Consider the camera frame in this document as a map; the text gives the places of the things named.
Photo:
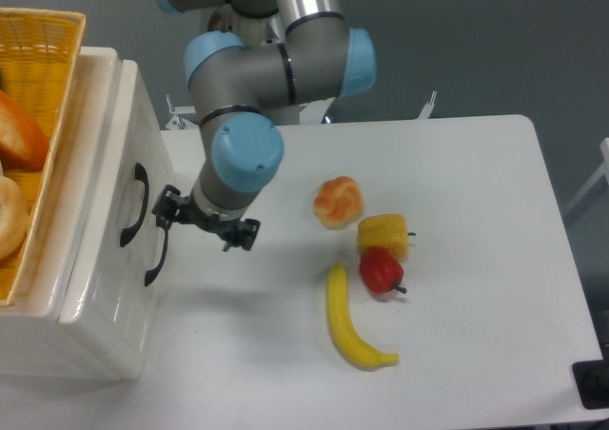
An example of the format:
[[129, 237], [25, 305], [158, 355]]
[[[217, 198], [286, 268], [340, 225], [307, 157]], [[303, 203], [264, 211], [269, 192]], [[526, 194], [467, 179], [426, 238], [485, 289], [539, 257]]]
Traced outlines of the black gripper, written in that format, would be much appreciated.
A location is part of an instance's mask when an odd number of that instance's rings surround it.
[[191, 197], [183, 197], [181, 191], [172, 185], [164, 187], [151, 213], [156, 218], [156, 225], [163, 230], [170, 230], [173, 224], [195, 225], [205, 232], [217, 235], [225, 242], [224, 252], [231, 248], [250, 251], [261, 226], [261, 222], [256, 219], [226, 221], [217, 213], [205, 214]]

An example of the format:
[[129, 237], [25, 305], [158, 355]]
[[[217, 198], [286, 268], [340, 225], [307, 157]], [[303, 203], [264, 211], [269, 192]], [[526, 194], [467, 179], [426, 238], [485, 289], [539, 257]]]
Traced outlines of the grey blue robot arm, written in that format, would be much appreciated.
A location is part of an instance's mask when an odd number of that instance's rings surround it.
[[196, 225], [248, 250], [260, 224], [246, 211], [284, 155], [267, 112], [369, 90], [377, 76], [372, 39], [346, 23], [339, 0], [156, 1], [175, 13], [225, 6], [279, 26], [276, 36], [248, 43], [241, 27], [226, 24], [187, 45], [184, 71], [206, 159], [187, 196], [167, 186], [153, 209], [162, 229]]

